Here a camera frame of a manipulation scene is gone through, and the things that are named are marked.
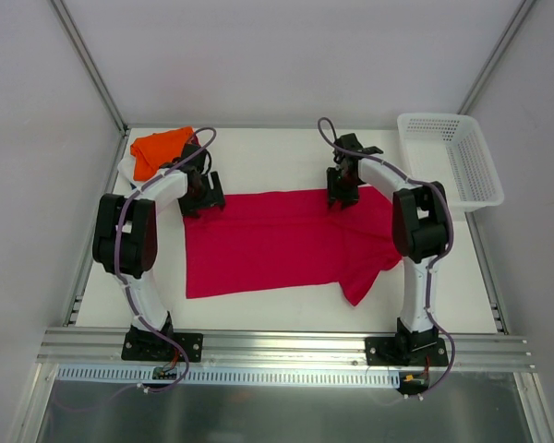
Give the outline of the crimson red t-shirt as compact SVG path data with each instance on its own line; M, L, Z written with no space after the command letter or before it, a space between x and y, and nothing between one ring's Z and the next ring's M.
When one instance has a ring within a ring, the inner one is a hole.
M358 305L401 260L392 204L364 186L329 206L324 189L229 195L224 209L185 221L189 299L336 283Z

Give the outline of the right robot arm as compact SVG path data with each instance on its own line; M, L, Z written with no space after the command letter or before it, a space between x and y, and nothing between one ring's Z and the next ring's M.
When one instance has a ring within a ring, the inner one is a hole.
M403 307L396 333L369 349L386 365L425 365L438 355L435 279L440 260L453 244L444 188L439 182L410 177L383 160L381 149L364 147L354 133L327 142L335 162L327 169L328 203L345 209L358 203L361 185L378 190L391 202L392 243L403 258Z

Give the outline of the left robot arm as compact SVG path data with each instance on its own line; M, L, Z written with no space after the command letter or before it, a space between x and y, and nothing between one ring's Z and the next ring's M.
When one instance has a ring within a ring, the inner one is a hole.
M197 218L203 210L224 209L225 197L211 155L196 138L181 155L163 163L155 175L126 196L101 197L92 241L92 257L118 282L133 315L121 358L138 362L199 362L200 333L178 333L156 288L157 216L176 203L181 215Z

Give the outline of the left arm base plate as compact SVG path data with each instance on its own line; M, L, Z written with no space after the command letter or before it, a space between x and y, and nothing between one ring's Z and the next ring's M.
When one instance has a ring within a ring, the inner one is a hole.
M203 335L193 332L174 332L171 327L165 327L162 339L158 335L131 327L125 335L121 359L132 362L156 362L171 363L175 358L178 362L184 362L184 356L169 342L172 340L178 344L187 355L190 363L199 363L203 350Z

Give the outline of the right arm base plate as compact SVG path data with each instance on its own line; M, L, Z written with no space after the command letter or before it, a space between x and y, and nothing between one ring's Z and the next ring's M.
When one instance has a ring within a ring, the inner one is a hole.
M447 367L449 354L445 340L438 338L434 344L410 350L395 337L367 337L364 340L369 366L426 366Z

